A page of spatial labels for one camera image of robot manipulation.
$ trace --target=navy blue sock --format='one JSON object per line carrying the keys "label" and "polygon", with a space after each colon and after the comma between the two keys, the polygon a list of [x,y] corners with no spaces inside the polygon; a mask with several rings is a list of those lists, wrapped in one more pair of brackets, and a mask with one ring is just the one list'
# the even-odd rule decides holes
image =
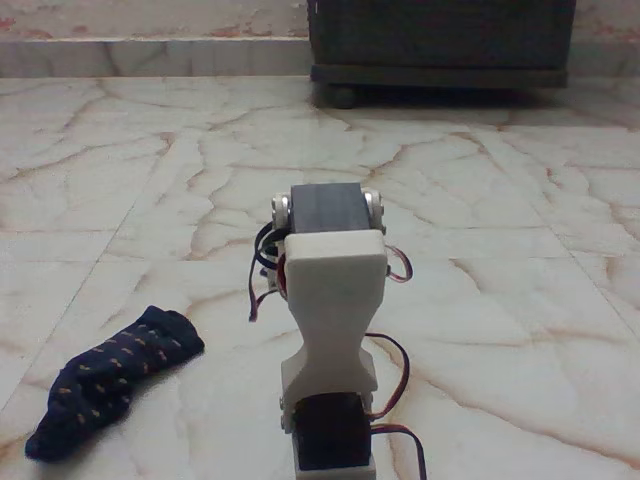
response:
{"label": "navy blue sock", "polygon": [[204,343],[177,312],[149,307],[134,324],[78,355],[60,371],[47,413],[25,446],[34,460],[68,457],[129,409],[136,383],[190,360]]}

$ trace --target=brown wire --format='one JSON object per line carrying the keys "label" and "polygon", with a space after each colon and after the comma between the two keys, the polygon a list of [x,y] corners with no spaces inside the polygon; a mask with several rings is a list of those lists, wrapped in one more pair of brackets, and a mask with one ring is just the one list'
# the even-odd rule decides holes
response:
{"label": "brown wire", "polygon": [[404,393],[404,391],[407,389],[407,384],[409,383],[409,376],[411,375],[411,364],[409,362],[409,354],[404,349],[404,347],[400,345],[394,338],[390,337],[389,335],[385,335],[384,333],[366,333],[365,336],[370,338],[382,338],[384,340],[391,342],[398,350],[400,350],[400,353],[402,354],[402,361],[403,361],[402,376],[400,377],[398,386],[396,387],[396,389],[393,391],[393,394],[389,398],[389,401],[386,403],[386,405],[380,412],[369,414],[369,419],[371,421],[374,421],[374,420],[380,420],[381,418],[387,416],[387,414],[391,410],[393,410],[393,407],[395,407],[398,404],[398,401],[402,397],[402,394]]}
{"label": "brown wire", "polygon": [[418,436],[413,433],[409,428],[404,425],[396,425],[393,423],[382,423],[379,425],[371,426],[371,435],[376,435],[380,433],[403,433],[405,435],[409,435],[413,438],[413,441],[416,444],[416,451],[418,454],[418,472],[420,474],[420,480],[427,480],[427,463],[424,458],[424,448],[422,447],[422,442],[418,438]]}
{"label": "brown wire", "polygon": [[282,298],[285,300],[287,299],[287,275],[284,271],[284,265],[286,262],[287,256],[283,253],[280,255],[276,266],[276,283],[278,284],[280,295],[282,295]]}

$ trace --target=wall baseboard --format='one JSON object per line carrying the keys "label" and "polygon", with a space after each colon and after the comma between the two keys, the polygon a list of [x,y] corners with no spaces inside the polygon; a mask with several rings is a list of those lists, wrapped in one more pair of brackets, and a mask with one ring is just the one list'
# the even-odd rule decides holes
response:
{"label": "wall baseboard", "polygon": [[[307,75],[304,38],[0,42],[0,77]],[[577,76],[640,75],[640,44],[574,43]]]}

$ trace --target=red wire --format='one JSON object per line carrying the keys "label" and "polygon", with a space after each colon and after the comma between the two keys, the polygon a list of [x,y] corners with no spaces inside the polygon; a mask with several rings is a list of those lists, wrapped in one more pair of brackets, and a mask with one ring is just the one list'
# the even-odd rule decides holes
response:
{"label": "red wire", "polygon": [[400,353],[402,354],[402,361],[403,361],[402,376],[400,377],[398,386],[396,387],[396,389],[393,391],[393,394],[389,398],[389,401],[386,403],[386,405],[380,412],[371,413],[369,415],[369,418],[371,419],[371,421],[374,421],[374,420],[380,420],[381,418],[385,417],[391,410],[393,410],[393,407],[395,407],[398,404],[398,401],[402,397],[402,394],[404,393],[404,391],[407,389],[407,385],[409,383],[409,377],[411,375],[411,364],[409,362],[409,354],[404,349],[404,347],[400,345],[395,339],[391,338],[389,335],[385,335],[384,333],[365,333],[365,335],[370,338],[382,338],[384,340],[387,340],[393,343],[393,345],[398,350],[400,350]]}
{"label": "red wire", "polygon": [[394,273],[393,271],[391,271],[391,268],[389,268],[389,272],[387,273],[387,276],[398,283],[406,283],[409,280],[411,280],[413,278],[413,266],[411,265],[411,260],[409,260],[409,257],[407,257],[407,255],[400,250],[398,247],[394,247],[393,245],[385,245],[389,250],[391,250],[393,252],[393,254],[398,257],[400,259],[400,261],[402,262],[402,264],[404,265],[404,277],[398,275],[397,273]]}

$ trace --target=tile grout line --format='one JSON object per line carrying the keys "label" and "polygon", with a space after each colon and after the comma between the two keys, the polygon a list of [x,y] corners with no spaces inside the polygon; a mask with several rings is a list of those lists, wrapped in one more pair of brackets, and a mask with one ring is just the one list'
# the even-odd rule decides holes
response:
{"label": "tile grout line", "polygon": [[[474,137],[474,139],[477,142],[482,143],[482,140],[478,139],[475,135],[474,132],[470,132],[470,135],[472,135]],[[491,154],[491,152],[487,149],[487,155],[489,156],[493,156]],[[508,173],[506,173],[505,171],[501,170],[500,173],[502,175],[504,175],[505,179],[509,182],[509,185],[511,185],[511,187],[514,189],[514,191],[533,209],[534,212],[536,212],[536,214],[540,217],[540,220],[543,223],[543,227],[545,229],[547,229],[549,232],[551,232],[551,234],[556,238],[556,240],[558,240],[558,242],[560,243],[560,245],[562,246],[562,248],[565,250],[565,252],[568,254],[567,257],[554,257],[554,258],[570,258],[571,260],[573,260],[573,262],[578,266],[578,268],[580,269],[580,271],[589,279],[589,282],[591,282],[591,284],[593,285],[593,287],[596,289],[596,291],[598,292],[598,294],[600,295],[600,297],[607,303],[607,305],[609,305],[609,307],[611,307],[611,309],[615,312],[616,316],[618,317],[618,319],[624,324],[624,326],[627,328],[627,330],[629,330],[629,332],[631,333],[631,335],[636,339],[636,342],[640,343],[640,338],[638,338],[638,335],[636,334],[636,332],[629,326],[629,324],[626,322],[626,320],[622,317],[622,315],[620,314],[620,312],[618,311],[618,309],[615,307],[615,305],[613,305],[613,303],[611,303],[609,301],[609,299],[607,298],[607,296],[602,292],[602,290],[600,289],[600,287],[596,284],[596,282],[591,278],[591,275],[589,275],[589,273],[585,270],[585,268],[582,266],[582,264],[580,263],[580,261],[578,260],[578,258],[576,257],[576,255],[569,250],[569,248],[567,248],[567,246],[564,244],[564,242],[562,241],[562,239],[560,238],[560,236],[554,231],[554,229],[552,228],[552,226],[550,224],[548,224],[546,222],[546,220],[542,217],[542,214],[540,213],[540,211],[536,208],[535,204],[533,202],[531,202],[525,195],[523,195],[518,186],[513,183],[513,181],[511,180],[510,176]]]}
{"label": "tile grout line", "polygon": [[[157,164],[162,160],[162,158],[164,158],[164,156],[166,155],[166,153],[160,157],[154,166],[157,166]],[[149,185],[149,183],[151,182],[151,179],[154,177],[154,173],[151,173],[151,175],[149,175],[149,177],[147,178],[147,181],[144,183],[144,185],[142,186],[142,188],[140,188],[140,192],[138,193],[138,195],[136,195],[136,198],[133,200],[133,202],[131,202],[131,206],[129,207],[129,209],[127,210],[127,213],[124,214],[124,216],[122,217],[122,220],[120,221],[120,223],[118,224],[118,226],[113,230],[113,235],[111,235],[111,238],[109,239],[109,241],[107,242],[107,244],[105,245],[105,247],[103,248],[102,252],[96,257],[96,260],[93,262],[93,265],[91,266],[91,268],[89,269],[89,271],[87,272],[87,275],[85,276],[85,278],[82,280],[82,282],[80,283],[80,285],[78,286],[77,290],[75,291],[75,293],[73,294],[73,296],[71,297],[71,300],[69,301],[69,303],[67,304],[67,306],[65,307],[64,311],[60,314],[60,317],[58,319],[58,321],[56,322],[56,324],[54,325],[54,327],[51,329],[51,332],[49,332],[49,335],[47,335],[47,338],[45,339],[44,342],[42,342],[42,344],[40,345],[40,348],[38,348],[35,352],[34,355],[31,359],[31,361],[29,362],[29,364],[27,365],[27,367],[24,369],[24,373],[22,374],[22,376],[20,377],[20,380],[18,381],[18,383],[16,384],[15,388],[13,389],[13,391],[11,392],[11,394],[7,397],[6,402],[4,402],[2,404],[2,406],[0,407],[0,415],[2,415],[2,413],[4,412],[4,409],[6,408],[6,406],[9,404],[9,402],[11,401],[11,399],[13,398],[13,396],[15,395],[17,389],[20,387],[20,384],[22,383],[22,381],[24,380],[24,377],[27,375],[27,373],[29,373],[29,370],[31,370],[31,368],[33,367],[33,365],[36,363],[36,361],[38,360],[38,358],[40,357],[40,354],[42,353],[42,350],[45,348],[45,346],[49,343],[49,341],[51,340],[51,338],[54,336],[55,332],[58,330],[58,327],[60,326],[60,324],[62,323],[62,321],[64,320],[65,315],[67,314],[67,312],[69,311],[69,309],[71,308],[71,305],[73,305],[73,303],[75,302],[76,298],[78,297],[78,294],[80,293],[80,291],[84,288],[85,284],[87,283],[87,281],[89,280],[89,278],[91,277],[91,275],[93,274],[93,271],[95,270],[95,268],[98,266],[98,263],[100,263],[100,259],[104,256],[105,252],[108,250],[109,246],[111,245],[111,242],[113,241],[113,239],[115,238],[115,236],[117,235],[117,233],[120,231],[120,228],[122,227],[122,225],[124,224],[124,222],[126,221],[126,219],[129,217],[129,214],[131,213],[131,211],[133,210],[133,208],[135,207],[136,203],[138,202],[138,200],[140,199],[140,197],[142,196],[142,194],[144,193],[145,188],[147,187],[147,185]]]}

